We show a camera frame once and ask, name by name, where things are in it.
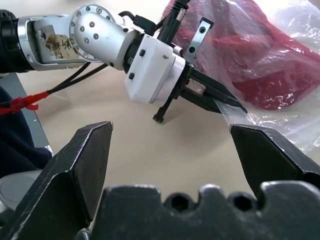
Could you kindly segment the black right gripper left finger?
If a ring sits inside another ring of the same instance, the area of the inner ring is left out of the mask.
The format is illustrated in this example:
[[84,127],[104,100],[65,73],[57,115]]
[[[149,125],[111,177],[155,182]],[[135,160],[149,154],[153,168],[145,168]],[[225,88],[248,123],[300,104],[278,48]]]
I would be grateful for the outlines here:
[[0,230],[2,240],[73,240],[103,190],[113,124],[87,125],[45,166]]

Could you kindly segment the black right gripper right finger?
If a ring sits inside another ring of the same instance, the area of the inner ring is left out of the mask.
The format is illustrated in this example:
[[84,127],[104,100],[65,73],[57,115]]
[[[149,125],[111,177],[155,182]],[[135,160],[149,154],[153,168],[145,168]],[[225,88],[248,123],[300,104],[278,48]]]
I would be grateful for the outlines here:
[[230,127],[245,178],[256,197],[263,184],[291,182],[298,197],[320,197],[320,166],[278,131],[252,125]]

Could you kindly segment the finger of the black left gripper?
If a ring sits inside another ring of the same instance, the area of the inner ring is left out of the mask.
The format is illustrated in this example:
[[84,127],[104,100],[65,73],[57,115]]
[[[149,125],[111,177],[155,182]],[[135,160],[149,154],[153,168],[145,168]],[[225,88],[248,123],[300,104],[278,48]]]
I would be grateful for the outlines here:
[[190,78],[205,86],[205,92],[213,99],[223,102],[227,105],[242,109],[247,113],[247,109],[238,101],[238,99],[219,81],[209,77],[203,72],[193,69]]
[[199,95],[193,90],[183,90],[180,96],[206,111],[221,114],[221,111],[214,99],[207,95]]

